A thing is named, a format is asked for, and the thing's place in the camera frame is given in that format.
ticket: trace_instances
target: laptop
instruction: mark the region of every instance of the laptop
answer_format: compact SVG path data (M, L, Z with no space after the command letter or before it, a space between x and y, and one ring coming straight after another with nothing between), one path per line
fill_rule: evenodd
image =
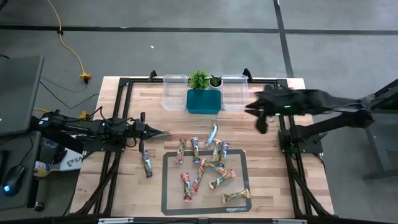
M0 58L0 136L29 129L44 58Z

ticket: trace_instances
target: plastic bin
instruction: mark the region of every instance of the plastic bin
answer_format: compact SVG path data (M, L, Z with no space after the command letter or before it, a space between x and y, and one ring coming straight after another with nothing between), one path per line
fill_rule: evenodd
M248 78L244 75L223 75L223 109L243 111L249 101Z
M162 106L169 111L183 111L187 107L188 76L163 76Z
M221 110L221 92L188 90L187 110L192 114L218 114Z

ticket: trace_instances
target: computer mouse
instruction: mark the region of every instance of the computer mouse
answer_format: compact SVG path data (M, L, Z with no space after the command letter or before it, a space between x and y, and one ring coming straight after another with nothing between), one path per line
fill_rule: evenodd
M25 167L18 165L9 169L4 176L2 183L2 192L6 196L13 196L21 189L22 178L24 176Z

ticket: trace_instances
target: gray concrete floor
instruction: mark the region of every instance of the gray concrete floor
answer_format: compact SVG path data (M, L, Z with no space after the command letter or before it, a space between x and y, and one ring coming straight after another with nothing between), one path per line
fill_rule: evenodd
M118 27L277 28L272 0L53 0L64 25ZM286 29L398 28L395 0L280 0ZM0 12L0 24L57 25L46 1L13 0ZM159 75L207 69L214 74L241 73L255 77L286 77L278 34L175 32L65 32L65 42L80 55L92 74L88 88L69 93L48 86L72 106L99 92L106 75ZM307 88L359 98L398 77L396 35L287 35L295 77ZM79 90L80 68L55 32L0 30L0 54L43 55L43 76ZM44 88L36 107L60 109L69 116L93 111L97 98L69 110ZM315 117L315 121L326 116ZM337 215L398 222L398 179L362 181L377 170L376 160L359 129L332 131L324 140L326 174ZM1 219L61 215L67 208L77 173L60 174L40 185L46 209L1 212Z

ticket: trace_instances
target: white pot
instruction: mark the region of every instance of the white pot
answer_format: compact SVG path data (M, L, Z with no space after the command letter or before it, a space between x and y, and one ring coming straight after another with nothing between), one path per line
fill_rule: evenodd
M221 87L223 86L223 80L221 80L221 85L218 87L214 87L211 85L210 80L209 80L209 90L218 90L221 91Z

